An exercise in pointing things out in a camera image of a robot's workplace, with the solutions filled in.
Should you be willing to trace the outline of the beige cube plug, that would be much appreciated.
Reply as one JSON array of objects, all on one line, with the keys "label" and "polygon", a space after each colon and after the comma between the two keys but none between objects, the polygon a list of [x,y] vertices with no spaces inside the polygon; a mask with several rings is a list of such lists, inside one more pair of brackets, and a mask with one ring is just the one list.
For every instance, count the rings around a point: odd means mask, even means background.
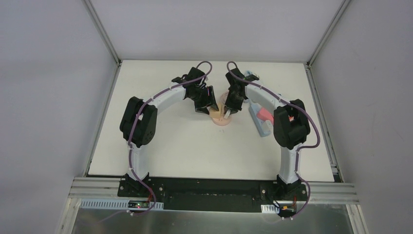
[{"label": "beige cube plug", "polygon": [[217,104],[218,109],[214,109],[213,106],[209,108],[209,117],[214,119],[220,119],[224,116],[224,108],[222,103]]}]

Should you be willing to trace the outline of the round pink socket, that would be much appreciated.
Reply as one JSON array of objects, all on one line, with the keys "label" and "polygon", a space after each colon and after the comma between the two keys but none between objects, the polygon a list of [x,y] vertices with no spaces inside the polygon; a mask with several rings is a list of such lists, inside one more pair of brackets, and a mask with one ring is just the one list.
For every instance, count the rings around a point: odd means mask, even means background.
[{"label": "round pink socket", "polygon": [[218,126],[226,126],[232,121],[232,116],[225,118],[224,115],[220,113],[214,113],[210,115],[212,122]]}]

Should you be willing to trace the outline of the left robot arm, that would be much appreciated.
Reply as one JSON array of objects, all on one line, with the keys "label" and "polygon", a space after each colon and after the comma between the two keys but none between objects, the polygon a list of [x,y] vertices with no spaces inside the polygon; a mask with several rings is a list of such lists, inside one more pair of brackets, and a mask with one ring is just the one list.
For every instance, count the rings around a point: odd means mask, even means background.
[{"label": "left robot arm", "polygon": [[131,97],[120,122],[120,131],[128,147],[127,176],[133,181],[130,191],[136,197],[145,196],[151,191],[144,181],[149,172],[144,168],[145,146],[154,138],[157,117],[170,106],[189,98],[194,102],[195,112],[209,115],[210,110],[218,110],[212,86],[206,84],[209,72],[203,72],[198,67],[181,77],[171,80],[165,89],[147,99]]}]

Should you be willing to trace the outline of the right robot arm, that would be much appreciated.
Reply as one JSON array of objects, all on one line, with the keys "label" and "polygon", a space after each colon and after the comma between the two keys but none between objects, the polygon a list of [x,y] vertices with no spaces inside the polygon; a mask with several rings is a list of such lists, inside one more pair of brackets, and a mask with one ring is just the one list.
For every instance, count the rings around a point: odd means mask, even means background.
[{"label": "right robot arm", "polygon": [[271,113],[273,136],[281,147],[281,167],[277,175],[275,194],[288,200],[301,185],[297,175],[300,147],[310,133],[305,106],[300,99],[287,101],[282,96],[262,86],[253,74],[244,76],[238,68],[228,71],[230,85],[224,104],[225,114],[232,115],[242,109],[244,100],[251,100]]}]

